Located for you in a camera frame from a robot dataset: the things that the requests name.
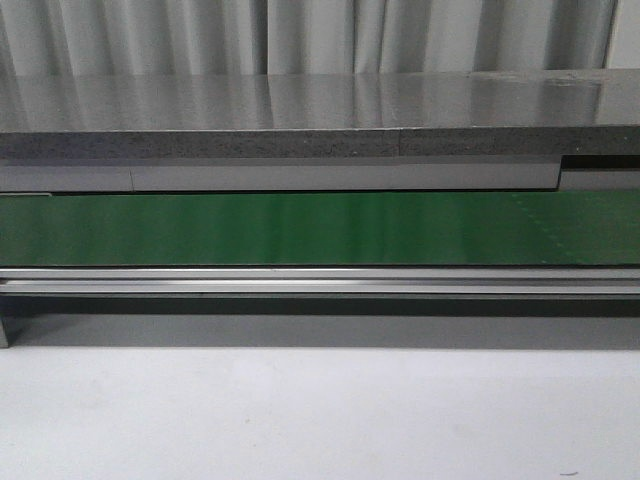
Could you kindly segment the aluminium conveyor front rail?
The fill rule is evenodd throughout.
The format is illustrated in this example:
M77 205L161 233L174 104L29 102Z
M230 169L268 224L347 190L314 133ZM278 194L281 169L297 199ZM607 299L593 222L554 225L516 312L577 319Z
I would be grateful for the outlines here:
M4 268L4 296L636 296L630 267Z

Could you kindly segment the grey pleated curtain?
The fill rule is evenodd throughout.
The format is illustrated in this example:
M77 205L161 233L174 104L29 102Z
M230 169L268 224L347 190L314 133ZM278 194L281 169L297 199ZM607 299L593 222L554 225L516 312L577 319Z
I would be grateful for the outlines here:
M613 1L5 1L5 76L592 69Z

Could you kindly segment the grey conveyor rear guard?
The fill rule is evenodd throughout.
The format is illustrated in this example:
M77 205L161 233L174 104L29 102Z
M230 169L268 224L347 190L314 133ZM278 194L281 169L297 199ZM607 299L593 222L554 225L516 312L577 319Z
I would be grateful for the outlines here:
M623 190L638 185L636 155L31 158L1 162L4 194Z

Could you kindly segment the grey stone slab table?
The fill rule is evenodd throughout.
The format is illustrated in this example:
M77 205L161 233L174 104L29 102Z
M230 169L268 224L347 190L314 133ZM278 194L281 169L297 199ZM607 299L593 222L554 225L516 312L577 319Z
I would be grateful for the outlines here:
M635 69L36 76L1 83L5 159L638 151Z

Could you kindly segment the green conveyor belt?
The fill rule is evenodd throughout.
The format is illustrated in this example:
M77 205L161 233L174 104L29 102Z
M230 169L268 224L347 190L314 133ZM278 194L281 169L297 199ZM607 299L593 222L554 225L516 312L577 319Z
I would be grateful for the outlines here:
M1 263L635 265L629 191L5 196Z

